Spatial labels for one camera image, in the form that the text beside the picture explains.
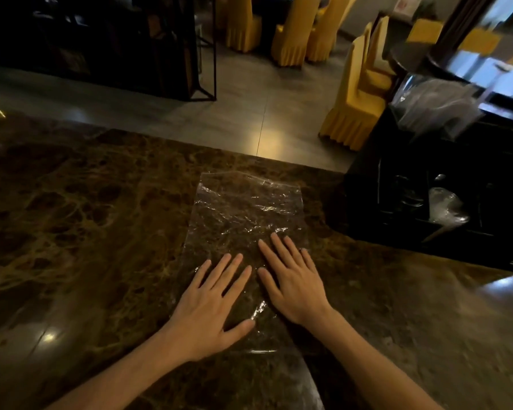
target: wall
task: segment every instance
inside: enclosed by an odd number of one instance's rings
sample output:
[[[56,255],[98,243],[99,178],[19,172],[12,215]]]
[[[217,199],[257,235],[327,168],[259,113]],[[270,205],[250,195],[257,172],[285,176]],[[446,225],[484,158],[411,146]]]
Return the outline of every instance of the wall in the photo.
[[[452,10],[460,0],[429,0],[435,1],[435,10],[439,20],[449,18]],[[363,33],[369,21],[374,21],[380,10],[391,11],[397,0],[357,0],[344,20],[341,29],[352,36]]]

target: marble countertop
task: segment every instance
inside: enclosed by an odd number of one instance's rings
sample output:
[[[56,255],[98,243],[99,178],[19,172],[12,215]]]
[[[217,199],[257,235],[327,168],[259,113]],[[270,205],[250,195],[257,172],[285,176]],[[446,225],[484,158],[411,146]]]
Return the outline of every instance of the marble countertop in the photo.
[[[323,203],[341,174],[3,112],[0,408],[41,408],[164,324],[200,174],[229,170],[301,187],[331,304],[445,408],[513,409],[513,276],[331,230]],[[367,407],[286,329],[291,348],[186,364],[130,408]]]

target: person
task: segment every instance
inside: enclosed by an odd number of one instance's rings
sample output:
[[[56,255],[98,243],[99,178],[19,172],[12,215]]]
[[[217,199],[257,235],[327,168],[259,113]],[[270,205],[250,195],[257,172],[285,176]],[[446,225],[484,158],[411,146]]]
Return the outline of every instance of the person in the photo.
[[[306,249],[273,233],[277,254],[262,240],[259,248],[277,275],[258,270],[270,300],[288,320],[322,342],[377,410],[439,410],[441,407],[403,371],[374,349],[328,302],[323,282]],[[247,266],[228,287],[243,256],[226,254],[209,273],[207,260],[196,272],[171,319],[156,334],[114,365],[77,387],[48,410],[123,409],[166,373],[230,347],[255,326],[246,319],[228,331],[224,322],[251,275]]]

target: person's left hand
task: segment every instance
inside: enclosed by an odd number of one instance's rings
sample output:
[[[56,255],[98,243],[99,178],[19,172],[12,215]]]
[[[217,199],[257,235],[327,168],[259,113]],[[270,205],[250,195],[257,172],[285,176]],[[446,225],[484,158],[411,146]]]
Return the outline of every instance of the person's left hand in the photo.
[[[229,331],[223,329],[226,317],[251,276],[251,266],[247,266],[223,296],[243,255],[238,254],[226,268],[231,258],[229,253],[225,254],[203,284],[211,260],[200,266],[173,316],[162,328],[183,361],[197,361],[223,351],[255,326],[253,320],[246,319]]]

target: tile floor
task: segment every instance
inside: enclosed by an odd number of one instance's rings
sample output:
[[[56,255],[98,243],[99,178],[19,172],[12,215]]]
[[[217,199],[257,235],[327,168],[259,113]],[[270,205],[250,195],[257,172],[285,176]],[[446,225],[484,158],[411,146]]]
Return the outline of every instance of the tile floor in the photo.
[[[298,70],[219,44],[217,102],[179,102],[0,68],[0,109],[345,172],[355,153],[317,133],[335,100],[348,47],[339,38],[329,61]],[[212,91],[211,50],[203,54],[202,85]]]

